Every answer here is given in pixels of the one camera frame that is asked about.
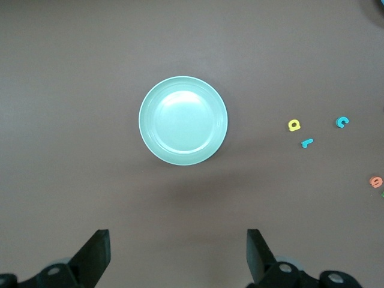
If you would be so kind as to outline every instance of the plate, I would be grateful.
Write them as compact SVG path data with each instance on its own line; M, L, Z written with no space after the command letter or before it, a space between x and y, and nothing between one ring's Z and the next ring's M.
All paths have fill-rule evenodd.
M227 110L219 93L190 76L155 85L139 113L140 133L149 150L175 165L208 159L224 141L227 127Z

